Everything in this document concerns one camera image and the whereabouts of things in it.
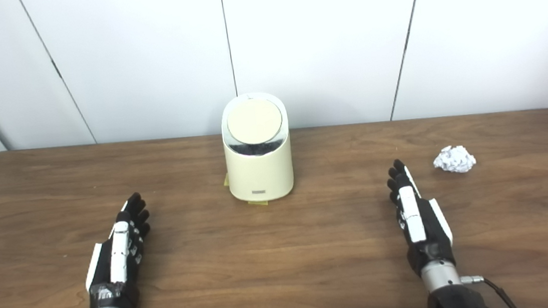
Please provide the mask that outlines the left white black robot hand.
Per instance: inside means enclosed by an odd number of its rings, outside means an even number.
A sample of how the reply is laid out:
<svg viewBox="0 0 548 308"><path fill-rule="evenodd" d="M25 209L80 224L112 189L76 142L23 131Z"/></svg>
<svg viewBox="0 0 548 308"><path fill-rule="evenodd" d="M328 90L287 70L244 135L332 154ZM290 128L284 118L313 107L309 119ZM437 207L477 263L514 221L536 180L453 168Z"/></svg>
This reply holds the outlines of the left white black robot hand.
<svg viewBox="0 0 548 308"><path fill-rule="evenodd" d="M150 232L146 202L135 192L119 211L106 241L94 245L85 289L89 308L136 308L138 274Z"/></svg>

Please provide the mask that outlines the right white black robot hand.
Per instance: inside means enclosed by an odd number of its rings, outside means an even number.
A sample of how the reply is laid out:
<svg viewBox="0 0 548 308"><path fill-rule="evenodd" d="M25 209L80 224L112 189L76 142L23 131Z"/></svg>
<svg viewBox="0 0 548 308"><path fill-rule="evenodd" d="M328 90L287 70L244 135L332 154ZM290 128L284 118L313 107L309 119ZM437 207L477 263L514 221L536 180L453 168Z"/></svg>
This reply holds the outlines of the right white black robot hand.
<svg viewBox="0 0 548 308"><path fill-rule="evenodd" d="M412 271L418 276L429 263L455 263L452 234L436 199L421 197L409 168L394 160L388 170L389 199L407 242L406 254Z"/></svg>

